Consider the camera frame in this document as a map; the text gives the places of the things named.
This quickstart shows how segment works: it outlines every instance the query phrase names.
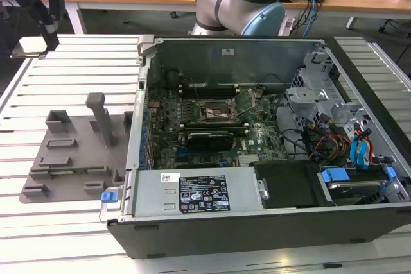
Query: green circuit board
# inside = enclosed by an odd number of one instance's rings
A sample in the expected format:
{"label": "green circuit board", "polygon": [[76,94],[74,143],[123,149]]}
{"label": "green circuit board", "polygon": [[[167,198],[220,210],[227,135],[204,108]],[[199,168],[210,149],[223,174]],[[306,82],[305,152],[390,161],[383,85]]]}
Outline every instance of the green circuit board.
{"label": "green circuit board", "polygon": [[[255,88],[240,90],[234,99],[210,100],[182,99],[173,91],[151,90],[155,169],[239,167],[248,161],[286,160],[272,121],[272,96],[257,99]],[[229,132],[235,137],[229,151],[190,151],[184,139],[193,132]]]}

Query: power supply label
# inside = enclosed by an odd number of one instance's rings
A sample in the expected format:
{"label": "power supply label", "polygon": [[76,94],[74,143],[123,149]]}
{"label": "power supply label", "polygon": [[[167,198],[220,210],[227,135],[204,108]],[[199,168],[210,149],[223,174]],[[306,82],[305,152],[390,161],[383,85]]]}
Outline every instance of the power supply label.
{"label": "power supply label", "polygon": [[179,178],[180,212],[230,211],[225,176]]}

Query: silver robot arm segment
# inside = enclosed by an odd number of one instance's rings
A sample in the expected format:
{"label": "silver robot arm segment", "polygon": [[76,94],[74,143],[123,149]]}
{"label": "silver robot arm segment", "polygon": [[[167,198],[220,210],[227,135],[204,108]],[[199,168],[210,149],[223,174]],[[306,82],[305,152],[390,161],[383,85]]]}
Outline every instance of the silver robot arm segment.
{"label": "silver robot arm segment", "polygon": [[285,16],[279,0],[197,0],[192,35],[277,35]]}

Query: white label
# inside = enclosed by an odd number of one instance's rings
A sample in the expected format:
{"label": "white label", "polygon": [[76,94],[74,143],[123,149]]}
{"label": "white label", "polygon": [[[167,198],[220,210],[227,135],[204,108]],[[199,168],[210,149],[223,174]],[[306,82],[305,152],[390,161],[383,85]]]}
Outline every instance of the white label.
{"label": "white label", "polygon": [[226,48],[221,50],[222,56],[234,56],[234,48]]}
{"label": "white label", "polygon": [[178,182],[179,178],[179,173],[162,173],[160,182]]}

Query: blue cable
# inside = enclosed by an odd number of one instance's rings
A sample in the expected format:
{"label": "blue cable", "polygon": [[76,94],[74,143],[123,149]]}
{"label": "blue cable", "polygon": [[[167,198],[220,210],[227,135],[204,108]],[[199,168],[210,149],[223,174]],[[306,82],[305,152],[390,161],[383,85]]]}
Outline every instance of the blue cable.
{"label": "blue cable", "polygon": [[313,2],[312,7],[311,7],[311,13],[310,13],[310,20],[308,21],[307,28],[304,31],[303,37],[307,35],[309,32],[312,24],[313,24],[313,16],[314,16],[314,11],[315,11],[315,0],[311,0]]}

